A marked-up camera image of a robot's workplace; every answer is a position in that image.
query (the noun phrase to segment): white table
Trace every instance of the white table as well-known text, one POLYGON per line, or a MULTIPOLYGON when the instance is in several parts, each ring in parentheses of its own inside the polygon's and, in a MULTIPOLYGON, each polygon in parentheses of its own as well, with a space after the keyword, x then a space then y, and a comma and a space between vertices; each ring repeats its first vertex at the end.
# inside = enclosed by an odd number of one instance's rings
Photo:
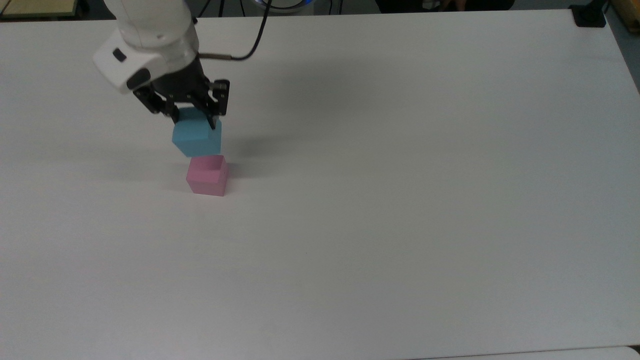
MULTIPOLYGON (((204 19, 243 54, 259 19, 204 19)), ((91 55, 0 24, 0 356, 416 359, 640 343, 640 97, 569 11, 270 19, 223 198, 91 55)))
POLYGON ((517 354, 464 357, 464 360, 638 360, 638 353, 628 347, 580 350, 525 352, 517 354))

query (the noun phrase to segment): black cable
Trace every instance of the black cable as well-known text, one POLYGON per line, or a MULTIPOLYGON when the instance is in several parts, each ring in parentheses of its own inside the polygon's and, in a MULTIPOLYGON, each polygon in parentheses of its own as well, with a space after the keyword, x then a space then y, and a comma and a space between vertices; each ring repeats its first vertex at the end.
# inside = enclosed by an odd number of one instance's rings
POLYGON ((218 17, 222 17, 222 13, 225 11, 225 0, 220 0, 220 7, 218 8, 218 17))
POLYGON ((199 56, 201 59, 216 59, 216 60, 233 60, 233 61, 245 61, 250 58, 255 50, 258 48, 258 44, 260 44, 260 39, 262 38, 262 32, 264 31, 264 25, 267 23, 267 17, 269 16, 269 10, 271 9, 271 2, 273 0, 269 0, 267 2, 267 8, 264 10, 264 16, 262 17, 262 24, 260 24, 260 30, 258 30, 258 37, 255 38, 255 43, 253 43, 253 47, 251 51, 247 55, 236 58, 235 56, 226 55, 226 54, 207 54, 200 53, 199 56))
POLYGON ((207 9, 207 6, 209 5, 210 2, 211 0, 207 0, 207 2, 202 7, 202 11, 200 12, 200 15, 198 15, 198 17, 202 17, 202 14, 204 14, 204 11, 207 9))

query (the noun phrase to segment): pink cube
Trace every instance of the pink cube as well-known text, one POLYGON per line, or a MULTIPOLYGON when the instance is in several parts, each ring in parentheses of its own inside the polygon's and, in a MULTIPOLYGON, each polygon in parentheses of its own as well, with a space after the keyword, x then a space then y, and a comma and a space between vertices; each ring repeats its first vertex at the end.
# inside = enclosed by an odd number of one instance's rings
POLYGON ((222 155, 191 158, 187 170, 187 183, 193 193, 224 196, 229 170, 222 155))

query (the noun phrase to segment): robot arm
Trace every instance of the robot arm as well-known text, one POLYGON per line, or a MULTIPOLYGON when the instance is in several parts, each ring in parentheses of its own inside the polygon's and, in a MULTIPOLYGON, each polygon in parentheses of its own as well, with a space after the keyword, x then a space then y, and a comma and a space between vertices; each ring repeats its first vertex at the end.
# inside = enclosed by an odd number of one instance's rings
POLYGON ((229 82, 213 83, 198 57, 198 36, 183 0, 105 0, 118 29, 93 56, 102 75, 152 113, 179 121, 177 102, 216 119, 227 112, 229 82))

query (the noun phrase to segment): blue cube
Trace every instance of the blue cube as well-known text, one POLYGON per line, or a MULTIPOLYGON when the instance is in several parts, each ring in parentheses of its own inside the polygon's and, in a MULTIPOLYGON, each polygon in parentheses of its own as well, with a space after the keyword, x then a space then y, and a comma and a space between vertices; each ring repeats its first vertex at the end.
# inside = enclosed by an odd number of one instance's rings
POLYGON ((172 142, 188 158, 218 155, 222 137, 222 121, 212 130, 207 117, 196 108, 180 109, 180 121, 173 127, 172 142))

